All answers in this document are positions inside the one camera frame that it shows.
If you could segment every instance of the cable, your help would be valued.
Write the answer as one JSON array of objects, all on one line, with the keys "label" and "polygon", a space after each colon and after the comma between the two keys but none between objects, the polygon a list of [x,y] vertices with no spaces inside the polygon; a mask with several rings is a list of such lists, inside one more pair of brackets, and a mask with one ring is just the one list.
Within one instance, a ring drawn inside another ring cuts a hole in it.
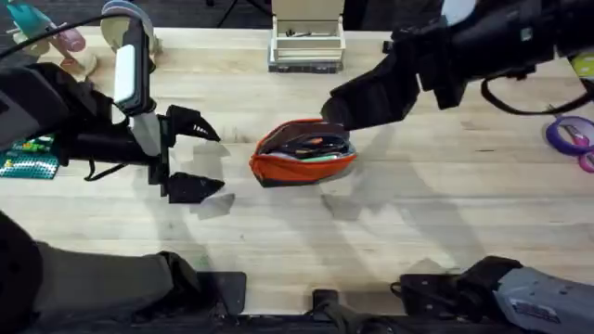
[{"label": "cable", "polygon": [[589,91],[586,91],[586,93],[584,95],[582,95],[582,96],[576,98],[575,100],[570,101],[562,106],[559,106],[557,108],[547,109],[545,111],[522,111],[522,110],[518,110],[518,109],[508,105],[507,103],[501,101],[499,98],[497,98],[495,95],[493,95],[493,93],[491,93],[491,90],[489,89],[489,83],[495,79],[496,78],[484,79],[483,83],[481,83],[481,94],[483,95],[484,99],[487,100],[487,102],[491,103],[496,108],[501,109],[501,110],[503,110],[509,114],[512,114],[512,115],[518,115],[518,116],[560,115],[563,113],[573,111],[580,107],[583,107],[588,102],[591,102],[592,99],[594,98],[594,94],[590,93]]},{"label": "cable", "polygon": [[238,0],[233,0],[233,2],[231,3],[231,6],[229,6],[229,8],[226,9],[225,15],[223,15],[223,17],[216,24],[216,28],[221,28],[223,26],[223,23],[225,23],[226,18],[229,17],[229,14],[231,14],[231,11],[233,10],[233,8],[235,8],[237,3],[238,3]]},{"label": "cable", "polygon": [[107,175],[118,172],[119,170],[121,170],[122,168],[124,168],[126,166],[127,166],[127,164],[120,163],[118,165],[115,165],[115,166],[109,168],[107,171],[103,171],[97,175],[93,175],[95,173],[95,161],[90,160],[89,167],[90,167],[91,171],[89,172],[89,175],[84,180],[86,182],[95,182],[95,181],[98,181],[98,180],[104,178]]},{"label": "cable", "polygon": [[268,8],[266,8],[265,6],[262,6],[260,4],[258,4],[255,0],[247,0],[250,4],[252,4],[252,6],[258,8],[261,12],[263,12],[264,14],[266,14],[269,17],[273,17],[274,14],[272,13],[272,11],[270,11]]},{"label": "cable", "polygon": [[[249,2],[252,6],[256,7],[258,10],[260,10],[267,16],[269,16],[271,18],[274,16],[272,11],[270,11],[268,8],[258,4],[254,0],[247,0],[247,2]],[[231,6],[229,6],[229,8],[226,9],[225,15],[223,15],[223,17],[216,24],[216,28],[221,28],[223,26],[223,23],[225,23],[226,19],[229,17],[229,14],[231,14],[231,11],[233,10],[233,8],[235,8],[237,3],[238,3],[238,0],[233,0],[233,3],[231,3]]]},{"label": "cable", "polygon": [[105,15],[101,15],[101,16],[97,16],[91,19],[84,19],[82,21],[79,22],[75,22],[75,23],[71,23],[71,24],[67,24],[65,26],[62,27],[58,27],[50,32],[44,32],[44,33],[40,33],[34,37],[29,38],[28,40],[26,40],[25,42],[19,43],[17,45],[13,45],[11,46],[9,49],[0,52],[0,61],[2,61],[4,58],[11,56],[14,53],[19,52],[20,50],[22,50],[23,48],[29,46],[29,45],[33,45],[41,40],[44,40],[47,37],[51,37],[54,35],[57,35],[61,32],[65,32],[68,31],[70,29],[74,29],[74,28],[78,28],[84,25],[87,25],[89,23],[93,23],[95,21],[99,21],[102,19],[110,19],[110,18],[122,18],[122,17],[126,17],[126,18],[130,18],[130,19],[139,19],[136,16],[132,15],[132,14],[124,14],[124,13],[118,13],[118,14],[105,14]]}]

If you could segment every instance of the teal item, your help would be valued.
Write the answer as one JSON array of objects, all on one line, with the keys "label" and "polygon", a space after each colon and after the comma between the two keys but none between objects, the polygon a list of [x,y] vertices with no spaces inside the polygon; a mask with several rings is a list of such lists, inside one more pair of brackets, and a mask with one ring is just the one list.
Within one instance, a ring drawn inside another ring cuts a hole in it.
[{"label": "teal item", "polygon": [[51,24],[51,19],[34,6],[8,3],[6,0],[5,5],[12,20],[27,37],[35,36]]},{"label": "teal item", "polygon": [[58,158],[49,153],[53,142],[51,136],[42,136],[0,152],[0,177],[53,179],[59,167]]},{"label": "teal item", "polygon": [[323,161],[333,161],[333,160],[337,160],[337,159],[338,159],[338,155],[331,154],[331,155],[323,156],[323,157],[303,159],[302,162],[323,162]]}]

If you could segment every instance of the floor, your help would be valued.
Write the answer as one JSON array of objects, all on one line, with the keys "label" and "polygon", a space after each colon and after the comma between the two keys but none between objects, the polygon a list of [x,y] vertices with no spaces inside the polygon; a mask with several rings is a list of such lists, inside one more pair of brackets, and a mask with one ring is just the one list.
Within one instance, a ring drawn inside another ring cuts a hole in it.
[{"label": "floor", "polygon": [[[36,6],[54,22],[60,24],[98,15],[105,0],[26,0],[26,2]],[[215,27],[232,0],[214,0],[214,2],[214,7],[208,7],[206,0],[135,0],[135,3],[147,11],[155,26],[184,28]],[[369,0],[363,30],[391,30],[396,22],[414,17],[422,11],[435,10],[440,4],[441,0]],[[224,25],[224,28],[267,29],[269,27],[270,18],[245,0],[239,0]],[[0,15],[0,49],[13,45],[11,37],[6,34],[6,30],[12,28],[12,23],[4,12]],[[33,57],[18,54],[4,60],[0,67],[33,61],[35,61]]]}]

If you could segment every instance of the pencil case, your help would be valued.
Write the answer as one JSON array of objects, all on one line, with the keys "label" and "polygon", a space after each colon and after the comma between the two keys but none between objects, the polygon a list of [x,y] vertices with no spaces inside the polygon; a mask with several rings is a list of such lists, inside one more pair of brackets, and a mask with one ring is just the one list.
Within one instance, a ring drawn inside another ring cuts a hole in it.
[{"label": "pencil case", "polygon": [[[296,138],[316,135],[343,137],[348,152],[331,160],[313,158],[306,161],[275,153],[276,148],[286,146]],[[356,159],[355,149],[348,139],[349,134],[341,125],[321,119],[286,122],[258,143],[250,167],[264,187],[312,185],[344,171]]]}]

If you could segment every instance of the wooden tabletop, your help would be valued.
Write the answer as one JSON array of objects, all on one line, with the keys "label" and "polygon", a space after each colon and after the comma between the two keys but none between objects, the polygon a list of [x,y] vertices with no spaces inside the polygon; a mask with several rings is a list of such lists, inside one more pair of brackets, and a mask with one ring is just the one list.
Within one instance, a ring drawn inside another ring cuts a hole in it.
[{"label": "wooden tabletop", "polygon": [[[81,31],[99,56],[92,79],[111,95],[114,56],[98,28]],[[223,138],[180,137],[173,169],[226,187],[201,205],[170,205],[145,168],[86,183],[81,161],[53,181],[0,180],[2,209],[35,238],[73,251],[176,251],[198,270],[243,271],[255,314],[306,310],[315,288],[373,312],[397,304],[387,291],[399,275],[463,270],[487,254],[594,284],[594,177],[543,141],[552,117],[497,111],[477,84],[458,109],[439,110],[423,94],[404,122],[353,133],[360,158],[344,178],[263,189],[248,166],[255,143],[281,122],[316,117],[330,89],[381,60],[390,34],[348,32],[345,71],[315,75],[268,73],[267,31],[156,32],[158,112],[198,109]],[[526,83],[493,86],[522,109],[583,92],[563,60]]]}]

